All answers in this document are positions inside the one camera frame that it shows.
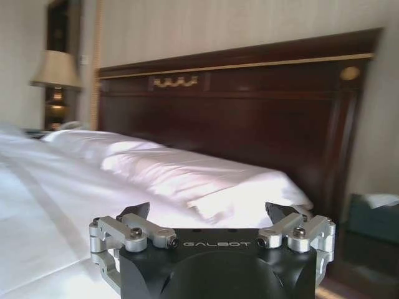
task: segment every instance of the mattress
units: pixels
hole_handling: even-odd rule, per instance
[[[89,260],[88,224],[150,202],[148,220],[167,227],[266,227],[231,217],[217,224],[139,187],[60,154],[49,145],[0,135],[0,297],[113,298]]]

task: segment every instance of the wooden bed frame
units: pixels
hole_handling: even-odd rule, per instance
[[[337,221],[362,84],[380,33],[100,69],[98,128],[280,169],[308,195],[314,213]]]

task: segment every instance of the white pillow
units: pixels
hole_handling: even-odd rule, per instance
[[[219,221],[238,209],[250,217],[265,202],[312,208],[285,173],[173,148],[127,151],[105,158],[102,169],[176,204]]]
[[[84,159],[97,167],[100,167],[107,156],[121,151],[163,147],[148,140],[111,132],[87,130],[55,131],[43,137],[42,140],[64,153]]]
[[[4,121],[0,121],[0,134],[28,138],[20,128]]]

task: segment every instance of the beige wall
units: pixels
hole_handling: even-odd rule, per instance
[[[384,25],[390,0],[104,0],[101,66]]]
[[[399,194],[397,0],[104,0],[100,65],[387,27],[358,123],[349,192]]]
[[[90,98],[93,90],[93,49],[95,41],[95,17],[97,0],[84,0],[82,7],[80,55],[87,58],[87,64],[80,65],[83,89],[77,102],[77,119],[87,127],[90,124]]]
[[[0,121],[41,128],[43,89],[29,86],[44,49],[48,0],[0,0]]]
[[[394,0],[363,98],[349,177],[353,192],[399,194],[398,16]]]

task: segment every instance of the teal box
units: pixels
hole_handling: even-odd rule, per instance
[[[372,209],[362,195],[354,194],[347,229],[399,244],[399,204]]]

